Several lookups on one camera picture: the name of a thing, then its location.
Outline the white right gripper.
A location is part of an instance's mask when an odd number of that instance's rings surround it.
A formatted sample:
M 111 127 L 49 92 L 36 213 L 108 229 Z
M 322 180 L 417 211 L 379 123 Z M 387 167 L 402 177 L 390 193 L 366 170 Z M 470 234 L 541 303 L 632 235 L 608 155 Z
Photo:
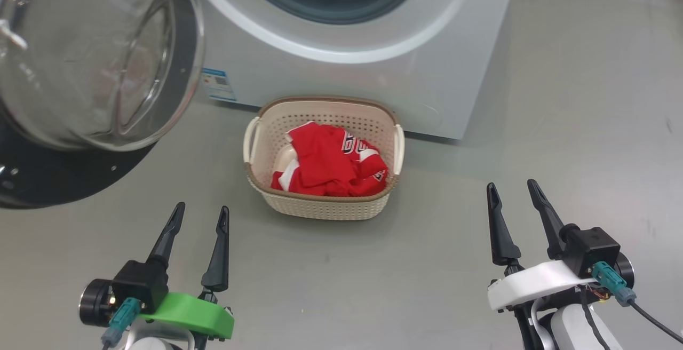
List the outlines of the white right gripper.
M 581 284 L 595 283 L 594 277 L 581 277 L 561 261 L 565 243 L 560 238 L 564 224 L 534 179 L 527 180 L 527 187 L 534 208 L 539 212 L 551 261 L 523 269 L 496 280 L 487 289 L 488 304 L 492 311 L 506 309 L 556 292 L 568 290 Z M 488 204 L 489 236 L 492 262 L 497 266 L 519 267 L 520 249 L 514 244 L 502 213 L 502 200 L 493 182 L 486 186 Z

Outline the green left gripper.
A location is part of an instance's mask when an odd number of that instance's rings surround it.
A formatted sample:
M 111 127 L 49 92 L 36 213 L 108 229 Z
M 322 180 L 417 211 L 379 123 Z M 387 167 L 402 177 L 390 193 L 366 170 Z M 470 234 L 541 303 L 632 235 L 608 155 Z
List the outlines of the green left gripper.
M 147 256 L 147 264 L 168 269 L 174 239 L 181 230 L 185 202 L 178 202 Z M 199 297 L 169 292 L 154 313 L 139 315 L 139 349 L 205 349 L 210 341 L 232 339 L 235 318 L 212 292 L 229 287 L 229 208 L 222 206 L 216 242 Z

